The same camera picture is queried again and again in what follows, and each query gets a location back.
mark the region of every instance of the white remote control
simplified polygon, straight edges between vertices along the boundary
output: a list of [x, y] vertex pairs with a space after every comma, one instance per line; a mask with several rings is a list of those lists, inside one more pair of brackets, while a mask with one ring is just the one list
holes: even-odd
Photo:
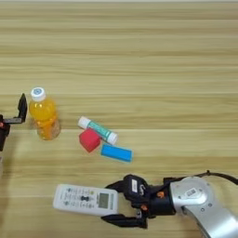
[[96, 216], [116, 214], [118, 192], [115, 190], [60, 184], [53, 206], [59, 210]]

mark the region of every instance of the wood grain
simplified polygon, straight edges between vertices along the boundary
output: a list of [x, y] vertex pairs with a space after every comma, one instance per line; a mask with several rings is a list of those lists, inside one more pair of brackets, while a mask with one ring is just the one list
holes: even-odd
[[[238, 176], [238, 4], [0, 3], [0, 112], [34, 86], [55, 99], [62, 131], [40, 140], [30, 115], [12, 126], [0, 181], [0, 236], [198, 238], [188, 218], [118, 229], [52, 207], [56, 186], [104, 187], [125, 174], [151, 184], [207, 169]], [[78, 143], [80, 115], [113, 129], [131, 164]], [[238, 213], [234, 185], [208, 178]], [[133, 210], [120, 199], [120, 211]]]

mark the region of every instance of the black cable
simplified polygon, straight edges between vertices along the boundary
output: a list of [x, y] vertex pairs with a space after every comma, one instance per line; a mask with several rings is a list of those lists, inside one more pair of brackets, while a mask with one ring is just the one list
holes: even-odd
[[[221, 174], [221, 173], [213, 173], [210, 172], [210, 170], [207, 170], [206, 172], [204, 172], [203, 174], [198, 174], [198, 175], [194, 175], [195, 177], [204, 177], [204, 176], [217, 176], [217, 177], [221, 177], [224, 179], [227, 179], [228, 181], [234, 183], [235, 185], [238, 185], [238, 179], [231, 176], [231, 175], [226, 175], [226, 174]], [[180, 177], [180, 178], [173, 178], [171, 180], [169, 180], [168, 182], [166, 182], [164, 185], [162, 186], [156, 186], [151, 188], [151, 194], [155, 194], [158, 193], [162, 190], [164, 190], [165, 188], [167, 188], [171, 182], [177, 182], [177, 181], [181, 181], [182, 179], [185, 179], [186, 177]]]
[[199, 174], [199, 175], [195, 175], [196, 177], [204, 177], [204, 176], [217, 176], [217, 177], [221, 177], [224, 179], [227, 179], [228, 181], [234, 183], [235, 185], [238, 185], [238, 178], [235, 178], [231, 175], [226, 175], [226, 174], [221, 174], [221, 173], [213, 173], [210, 172], [210, 170], [207, 170], [205, 173], [203, 174]]

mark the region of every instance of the orange liquid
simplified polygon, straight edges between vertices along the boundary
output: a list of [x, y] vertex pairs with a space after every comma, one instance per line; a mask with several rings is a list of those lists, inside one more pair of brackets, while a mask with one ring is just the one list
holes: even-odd
[[30, 102], [30, 114], [37, 126], [41, 139], [52, 140], [60, 133], [60, 124], [54, 100], [46, 98], [42, 101]]

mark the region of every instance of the blue sponge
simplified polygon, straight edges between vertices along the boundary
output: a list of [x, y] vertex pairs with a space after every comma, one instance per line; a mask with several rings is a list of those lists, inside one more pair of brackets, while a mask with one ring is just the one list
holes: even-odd
[[125, 162], [131, 162], [132, 158], [132, 151], [107, 144], [104, 144], [102, 146], [100, 154], [114, 159], [122, 160]]

